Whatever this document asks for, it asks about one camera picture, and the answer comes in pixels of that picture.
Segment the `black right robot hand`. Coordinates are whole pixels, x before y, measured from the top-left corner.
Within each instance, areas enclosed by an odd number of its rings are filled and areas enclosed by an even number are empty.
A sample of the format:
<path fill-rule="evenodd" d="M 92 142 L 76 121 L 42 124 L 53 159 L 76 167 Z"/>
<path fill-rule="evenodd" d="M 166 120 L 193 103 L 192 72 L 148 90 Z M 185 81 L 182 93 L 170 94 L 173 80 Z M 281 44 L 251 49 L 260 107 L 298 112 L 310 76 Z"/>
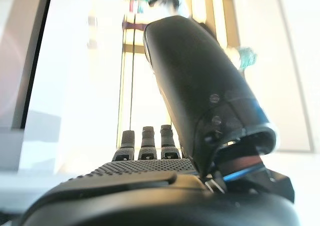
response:
<path fill-rule="evenodd" d="M 148 24 L 143 43 L 174 128 L 161 159 L 145 127 L 138 160 L 125 132 L 114 159 L 40 197 L 20 225 L 300 225 L 289 177 L 261 157 L 277 134 L 245 79 L 196 22 Z"/>

